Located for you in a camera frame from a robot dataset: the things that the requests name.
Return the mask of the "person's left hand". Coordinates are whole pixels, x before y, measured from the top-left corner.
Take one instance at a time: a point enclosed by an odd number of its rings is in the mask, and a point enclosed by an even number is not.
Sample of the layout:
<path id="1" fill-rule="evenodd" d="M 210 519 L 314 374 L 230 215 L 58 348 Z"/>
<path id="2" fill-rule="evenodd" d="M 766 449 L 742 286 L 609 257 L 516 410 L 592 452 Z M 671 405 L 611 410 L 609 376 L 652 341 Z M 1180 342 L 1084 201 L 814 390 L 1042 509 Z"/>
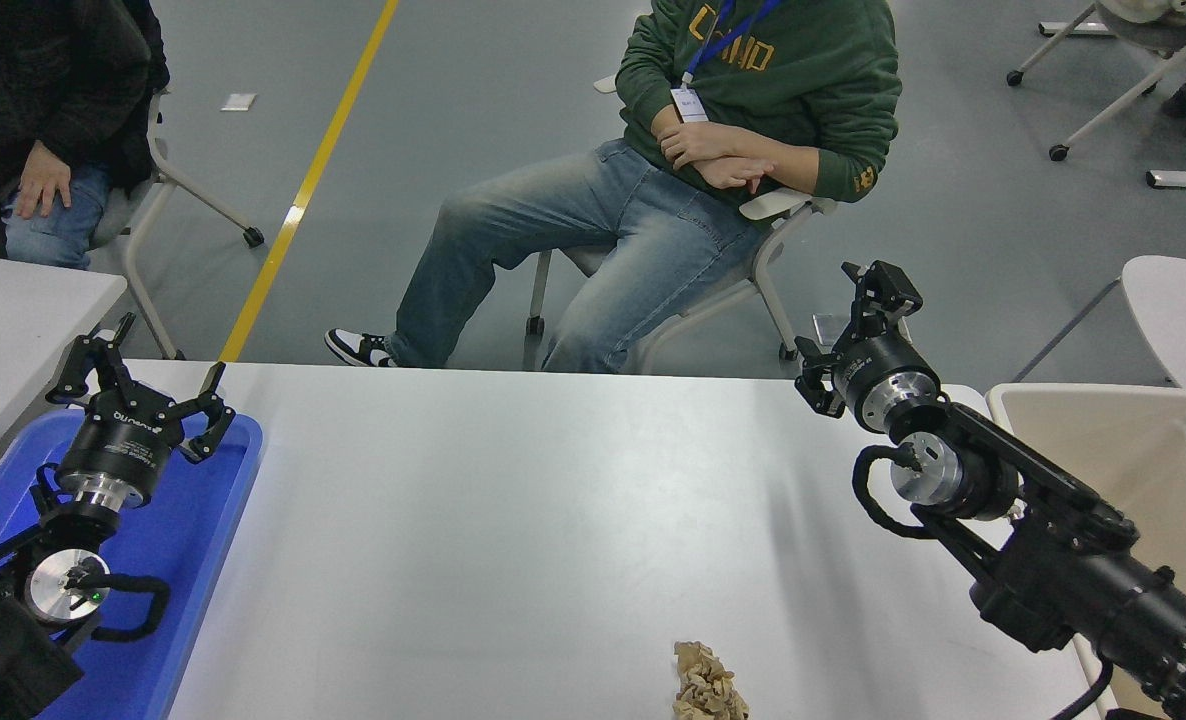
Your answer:
<path id="1" fill-rule="evenodd" d="M 663 158 L 674 168 L 693 161 L 737 157 L 745 130 L 708 120 L 659 122 L 652 126 Z"/>
<path id="2" fill-rule="evenodd" d="M 40 140 L 32 144 L 23 165 L 14 214 L 23 219 L 50 217 L 55 205 L 72 208 L 72 168 Z"/>

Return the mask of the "person's right hand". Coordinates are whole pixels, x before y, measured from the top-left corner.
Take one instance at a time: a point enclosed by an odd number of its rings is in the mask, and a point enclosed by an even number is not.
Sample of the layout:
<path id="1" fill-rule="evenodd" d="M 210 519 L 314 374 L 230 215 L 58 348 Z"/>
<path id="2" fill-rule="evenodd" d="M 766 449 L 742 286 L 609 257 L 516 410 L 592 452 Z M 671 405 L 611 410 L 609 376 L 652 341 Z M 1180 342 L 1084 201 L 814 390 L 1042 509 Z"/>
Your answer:
<path id="1" fill-rule="evenodd" d="M 761 179 L 772 172 L 774 163 L 758 158 L 725 157 L 693 161 L 691 167 L 697 168 L 710 187 L 744 187 L 748 193 L 757 193 Z"/>

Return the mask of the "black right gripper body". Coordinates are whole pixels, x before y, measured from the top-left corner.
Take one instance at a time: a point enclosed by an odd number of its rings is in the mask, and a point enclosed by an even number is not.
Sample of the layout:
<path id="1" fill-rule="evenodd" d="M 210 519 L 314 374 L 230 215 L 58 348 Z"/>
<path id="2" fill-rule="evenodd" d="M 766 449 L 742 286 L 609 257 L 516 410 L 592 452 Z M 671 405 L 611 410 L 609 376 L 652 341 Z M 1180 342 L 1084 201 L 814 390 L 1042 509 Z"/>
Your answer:
<path id="1" fill-rule="evenodd" d="M 833 350 L 833 388 L 862 427 L 887 427 L 900 402 L 940 396 L 939 377 L 903 334 L 841 338 Z"/>

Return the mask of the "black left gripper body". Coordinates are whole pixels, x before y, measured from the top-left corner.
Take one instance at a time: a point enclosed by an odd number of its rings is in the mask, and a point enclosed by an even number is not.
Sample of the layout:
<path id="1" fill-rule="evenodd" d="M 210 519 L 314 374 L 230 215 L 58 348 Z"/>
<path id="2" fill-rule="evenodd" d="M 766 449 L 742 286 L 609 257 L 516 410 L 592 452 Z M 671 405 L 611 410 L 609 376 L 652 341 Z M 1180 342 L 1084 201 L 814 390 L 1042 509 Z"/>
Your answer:
<path id="1" fill-rule="evenodd" d="M 159 415 L 174 400 L 154 391 L 98 391 L 87 404 L 87 418 L 57 469 L 57 483 L 77 495 L 87 478 L 106 477 L 132 488 L 133 497 L 153 496 L 168 455 L 183 439 L 181 420 Z"/>

